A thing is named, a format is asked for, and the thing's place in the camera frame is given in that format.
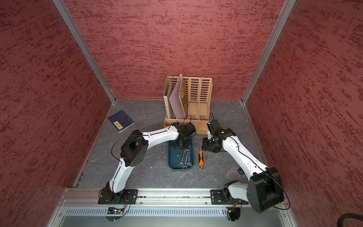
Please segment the teal plastic storage tray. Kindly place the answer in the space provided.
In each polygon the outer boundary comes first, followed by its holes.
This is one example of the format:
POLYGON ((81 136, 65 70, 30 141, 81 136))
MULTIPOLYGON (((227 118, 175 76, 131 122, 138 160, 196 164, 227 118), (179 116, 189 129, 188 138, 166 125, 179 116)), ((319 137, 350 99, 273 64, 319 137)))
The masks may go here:
POLYGON ((186 148, 175 148, 174 142, 168 142, 168 165, 173 171, 186 171, 194 165, 193 141, 188 138, 186 148))

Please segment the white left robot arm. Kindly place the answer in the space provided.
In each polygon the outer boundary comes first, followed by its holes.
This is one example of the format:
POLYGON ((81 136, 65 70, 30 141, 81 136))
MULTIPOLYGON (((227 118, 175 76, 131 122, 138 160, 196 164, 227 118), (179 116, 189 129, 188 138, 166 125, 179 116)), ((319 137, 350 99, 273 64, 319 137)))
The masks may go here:
POLYGON ((98 204, 120 204, 126 201, 125 186, 127 180, 146 155, 148 149, 171 141, 176 148, 187 149, 192 135, 196 133, 195 126, 189 122, 186 125, 172 125, 151 132, 134 130, 121 146, 118 167, 110 181, 100 190, 98 204))

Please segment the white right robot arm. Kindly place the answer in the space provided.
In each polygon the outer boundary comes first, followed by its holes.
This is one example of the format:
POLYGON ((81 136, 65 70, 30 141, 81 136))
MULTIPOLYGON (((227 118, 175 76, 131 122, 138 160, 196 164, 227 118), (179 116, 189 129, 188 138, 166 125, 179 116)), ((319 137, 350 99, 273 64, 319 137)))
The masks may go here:
POLYGON ((257 213, 276 208, 285 200, 279 171, 269 168, 253 156, 230 130, 208 132, 203 139, 205 151, 224 150, 237 162, 248 179, 248 184, 234 182, 227 186, 228 195, 233 199, 247 201, 257 213))

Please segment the small thin combination wrench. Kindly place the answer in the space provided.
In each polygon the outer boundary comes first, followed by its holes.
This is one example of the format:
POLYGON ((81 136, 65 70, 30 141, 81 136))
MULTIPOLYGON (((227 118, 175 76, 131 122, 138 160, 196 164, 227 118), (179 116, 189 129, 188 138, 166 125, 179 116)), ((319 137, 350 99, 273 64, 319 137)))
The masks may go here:
POLYGON ((164 153, 163 149, 164 149, 164 146, 163 146, 163 145, 161 145, 161 156, 160 156, 160 161, 163 161, 163 153, 164 153))

